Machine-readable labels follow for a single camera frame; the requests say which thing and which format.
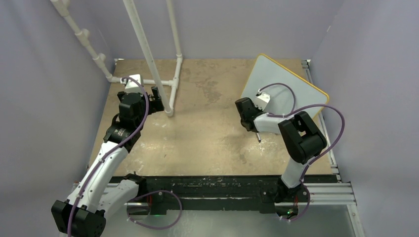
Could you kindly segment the white PVC pipe frame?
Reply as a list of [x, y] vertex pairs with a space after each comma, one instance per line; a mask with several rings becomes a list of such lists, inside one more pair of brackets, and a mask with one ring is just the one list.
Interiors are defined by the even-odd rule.
[[[72, 29], [75, 37], [78, 39], [79, 43], [87, 50], [87, 52], [92, 57], [92, 60], [95, 62], [97, 67], [103, 72], [105, 78], [108, 82], [111, 83], [123, 83], [123, 79], [114, 76], [105, 66], [106, 56], [102, 53], [97, 53], [95, 49], [91, 46], [89, 36], [90, 32], [87, 29], [80, 28], [77, 23], [74, 21], [68, 7], [70, 5], [69, 0], [52, 0], [55, 10], [58, 14], [66, 21], [69, 27]], [[123, 1], [126, 8], [127, 14], [133, 26], [135, 35], [140, 44], [141, 50], [145, 56], [148, 68], [152, 74], [152, 79], [145, 80], [143, 84], [155, 85], [159, 89], [162, 95], [162, 101], [164, 106], [164, 111], [168, 117], [173, 116], [174, 114], [174, 103], [176, 99], [176, 93], [180, 81], [180, 71], [183, 62], [183, 54], [180, 47], [180, 38], [178, 35], [178, 29], [176, 24], [176, 18], [174, 13], [173, 1], [167, 0], [166, 6], [168, 9], [168, 15], [170, 19], [171, 31], [173, 34], [173, 40], [176, 50], [176, 65], [173, 79], [171, 80], [161, 80], [160, 74], [158, 72], [156, 62], [152, 55], [149, 43], [147, 41], [142, 23], [140, 21], [139, 14], [137, 12], [134, 1], [125, 0]]]

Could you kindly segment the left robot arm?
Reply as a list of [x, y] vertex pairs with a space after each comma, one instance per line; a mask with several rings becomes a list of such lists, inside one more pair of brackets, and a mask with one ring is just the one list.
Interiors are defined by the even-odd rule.
[[56, 200], [51, 213], [58, 231], [72, 237], [99, 237], [107, 219], [124, 201], [141, 202], [147, 197], [145, 180], [130, 174], [116, 191], [103, 194], [120, 163], [138, 141], [148, 115], [164, 110], [157, 87], [147, 94], [142, 87], [120, 91], [119, 112], [106, 130], [90, 169], [65, 201]]

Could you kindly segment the yellow framed whiteboard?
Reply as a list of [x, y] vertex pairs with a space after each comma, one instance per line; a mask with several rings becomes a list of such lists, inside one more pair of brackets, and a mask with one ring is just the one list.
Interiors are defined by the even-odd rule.
[[327, 104], [329, 95], [297, 75], [271, 57], [260, 54], [256, 57], [253, 68], [244, 86], [241, 98], [256, 98], [259, 89], [270, 95], [265, 111], [276, 115], [288, 114], [294, 109], [312, 105]]

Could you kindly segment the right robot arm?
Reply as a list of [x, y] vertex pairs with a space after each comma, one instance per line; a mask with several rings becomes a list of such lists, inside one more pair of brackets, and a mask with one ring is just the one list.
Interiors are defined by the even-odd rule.
[[279, 118], [258, 109], [253, 101], [240, 98], [235, 101], [241, 125], [249, 132], [268, 132], [281, 135], [290, 161], [278, 180], [275, 202], [289, 201], [302, 186], [309, 162], [320, 155], [327, 146], [325, 136], [311, 116], [305, 112]]

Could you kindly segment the aluminium table frame rail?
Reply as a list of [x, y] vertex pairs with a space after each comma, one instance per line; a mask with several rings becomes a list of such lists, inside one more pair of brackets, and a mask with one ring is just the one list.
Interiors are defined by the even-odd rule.
[[310, 205], [330, 205], [341, 208], [343, 210], [343, 220], [351, 230], [350, 235], [352, 237], [364, 237], [365, 231], [359, 218], [352, 185], [349, 182], [342, 182], [333, 151], [329, 151], [328, 158], [336, 182], [318, 181], [308, 183], [311, 194]]

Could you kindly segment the whiteboard marker pen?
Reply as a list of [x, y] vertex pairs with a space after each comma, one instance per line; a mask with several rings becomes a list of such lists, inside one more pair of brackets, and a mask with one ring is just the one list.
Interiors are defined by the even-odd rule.
[[260, 137], [260, 134], [258, 132], [256, 133], [256, 138], [257, 138], [258, 142], [260, 143], [261, 142], [261, 137]]

